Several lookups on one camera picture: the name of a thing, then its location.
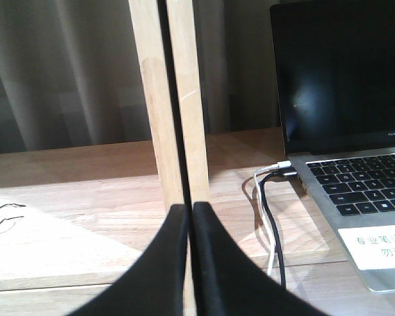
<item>wooden plank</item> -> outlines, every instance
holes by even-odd
[[[129,0],[145,101],[167,210],[184,203],[159,11],[155,0]]]
[[[0,188],[141,176],[158,182],[150,141],[0,155]]]
[[[209,201],[205,132],[192,0],[167,0],[174,68],[192,203]]]

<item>silver laptop body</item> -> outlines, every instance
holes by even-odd
[[[395,0],[274,5],[271,24],[287,157],[357,267],[342,230],[395,225],[395,211],[341,215],[309,166],[395,154]],[[357,270],[371,290],[395,291],[395,267]]]

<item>white label sticker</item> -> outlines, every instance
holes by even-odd
[[[358,269],[395,268],[395,225],[338,229]]]

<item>white charging cable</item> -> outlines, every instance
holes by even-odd
[[[260,169],[257,169],[253,173],[253,181],[255,183],[256,187],[256,192],[257,192],[257,206],[259,209],[259,215],[262,218],[262,223],[263,226],[265,227],[267,237],[268,237],[268,242],[269,242],[269,260],[268,260],[268,267],[267,267],[267,275],[271,275],[272,273],[272,268],[274,265],[274,260],[275,260],[275,248],[277,244],[275,243],[275,238],[274,238],[274,233],[272,231],[272,227],[268,223],[268,220],[266,218],[266,214],[263,211],[263,204],[262,204],[262,193],[261,193],[261,188],[259,187],[259,182],[257,181],[257,177],[263,173],[273,171],[273,170],[278,170],[278,169],[283,169],[283,168],[289,168],[291,167],[291,162],[289,161],[280,161],[278,163],[275,163],[274,165],[270,165],[267,167],[263,167]]]

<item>laptop keyboard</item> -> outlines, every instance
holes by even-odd
[[[307,163],[343,216],[395,211],[395,154]]]

